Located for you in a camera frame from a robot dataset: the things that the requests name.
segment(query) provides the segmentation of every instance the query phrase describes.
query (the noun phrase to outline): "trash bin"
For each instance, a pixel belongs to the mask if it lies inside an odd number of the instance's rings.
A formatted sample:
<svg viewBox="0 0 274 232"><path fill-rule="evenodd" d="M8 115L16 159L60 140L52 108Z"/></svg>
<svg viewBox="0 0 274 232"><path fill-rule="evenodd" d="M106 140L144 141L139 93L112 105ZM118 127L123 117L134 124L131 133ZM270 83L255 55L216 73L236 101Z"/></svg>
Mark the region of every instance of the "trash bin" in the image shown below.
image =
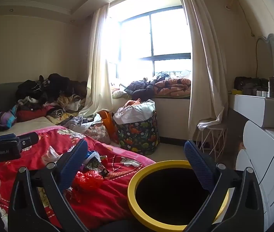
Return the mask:
<svg viewBox="0 0 274 232"><path fill-rule="evenodd" d="M142 155L155 151L160 138L154 101L122 107L113 115L113 120L122 149Z"/></svg>
<svg viewBox="0 0 274 232"><path fill-rule="evenodd" d="M146 227L157 232L180 232L208 195L188 161L169 160L137 172L129 183L127 197L131 212ZM227 192L215 220L225 209L228 198Z"/></svg>

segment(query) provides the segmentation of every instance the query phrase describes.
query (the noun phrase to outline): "window frame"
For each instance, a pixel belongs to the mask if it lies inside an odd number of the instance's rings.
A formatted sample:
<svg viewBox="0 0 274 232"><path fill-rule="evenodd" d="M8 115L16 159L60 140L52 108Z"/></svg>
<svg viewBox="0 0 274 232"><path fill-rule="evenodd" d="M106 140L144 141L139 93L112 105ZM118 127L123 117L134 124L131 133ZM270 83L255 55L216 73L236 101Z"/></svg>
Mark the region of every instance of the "window frame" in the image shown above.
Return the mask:
<svg viewBox="0 0 274 232"><path fill-rule="evenodd" d="M160 60L170 60L170 59L191 59L191 53L176 53L176 54L164 54L164 55L154 55L153 53L153 36L152 36L152 21L151 21L151 15L155 14L155 13L159 13L159 12L163 12L163 11L168 11L168 10L174 10L174 9L182 9L183 6L179 5L179 6L172 6L172 7L168 7L168 8L163 8L163 9L157 9L157 10L153 10L153 11L149 11L128 19L125 19L121 22L119 22L120 24L120 31L122 31L122 24L124 22L127 21L131 21L140 17L144 17L144 16L149 16L150 18L150 39L151 39L151 56L148 57L142 57L142 58L138 58L137 60L142 60L142 61L152 61L152 69L153 69L153 76L155 75L155 65L154 62L155 61L160 61ZM119 62L121 62L121 48L122 48L122 38L120 37L120 42L119 42ZM118 64L116 64L116 78L119 78L119 72L118 72Z"/></svg>

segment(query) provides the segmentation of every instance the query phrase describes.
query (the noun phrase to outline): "screw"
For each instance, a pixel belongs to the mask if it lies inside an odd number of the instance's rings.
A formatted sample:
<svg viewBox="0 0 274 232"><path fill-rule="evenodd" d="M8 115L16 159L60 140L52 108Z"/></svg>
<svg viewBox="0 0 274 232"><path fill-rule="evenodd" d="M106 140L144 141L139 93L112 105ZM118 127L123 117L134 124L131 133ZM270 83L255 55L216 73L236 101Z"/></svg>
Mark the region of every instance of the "screw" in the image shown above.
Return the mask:
<svg viewBox="0 0 274 232"><path fill-rule="evenodd" d="M25 172L25 170L26 170L26 168L25 168L25 167L20 167L20 168L19 168L19 172L20 172L20 173L24 173L24 172Z"/></svg>
<svg viewBox="0 0 274 232"><path fill-rule="evenodd" d="M253 172L254 172L253 168L251 168L251 167L248 167L246 170L247 170L249 173L253 173Z"/></svg>
<svg viewBox="0 0 274 232"><path fill-rule="evenodd" d="M221 170L226 169L226 166L225 166L224 164L222 164L222 163L218 164L217 167L218 167L219 169L221 169Z"/></svg>
<svg viewBox="0 0 274 232"><path fill-rule="evenodd" d="M48 164L47 164L47 168L48 168L48 169L53 169L53 168L55 168L55 163L54 163L54 162L48 163Z"/></svg>

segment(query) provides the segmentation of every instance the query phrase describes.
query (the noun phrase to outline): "white curtain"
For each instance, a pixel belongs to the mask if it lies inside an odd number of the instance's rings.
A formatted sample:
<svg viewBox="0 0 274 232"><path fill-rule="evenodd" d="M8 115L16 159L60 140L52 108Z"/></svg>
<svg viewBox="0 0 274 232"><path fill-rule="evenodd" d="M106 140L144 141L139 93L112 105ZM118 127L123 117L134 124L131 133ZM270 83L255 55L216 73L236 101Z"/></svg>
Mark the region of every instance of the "white curtain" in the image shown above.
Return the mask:
<svg viewBox="0 0 274 232"><path fill-rule="evenodd" d="M93 16L88 54L87 95L85 106L79 112L79 116L90 116L101 110L112 110L104 34L108 9L109 4L95 11Z"/></svg>
<svg viewBox="0 0 274 232"><path fill-rule="evenodd" d="M204 0L183 0L192 39L193 79L188 138L196 127L221 123L228 109L226 67L209 11Z"/></svg>

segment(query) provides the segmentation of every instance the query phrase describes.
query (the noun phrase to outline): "headboard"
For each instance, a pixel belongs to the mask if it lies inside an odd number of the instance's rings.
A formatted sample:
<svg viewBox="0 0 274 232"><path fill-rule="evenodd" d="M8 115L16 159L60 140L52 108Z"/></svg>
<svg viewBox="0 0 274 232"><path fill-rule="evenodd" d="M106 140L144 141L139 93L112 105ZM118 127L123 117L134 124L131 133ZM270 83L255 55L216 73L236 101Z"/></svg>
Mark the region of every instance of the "headboard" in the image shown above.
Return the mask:
<svg viewBox="0 0 274 232"><path fill-rule="evenodd" d="M16 103L15 93L22 82L0 84L0 110L8 111Z"/></svg>

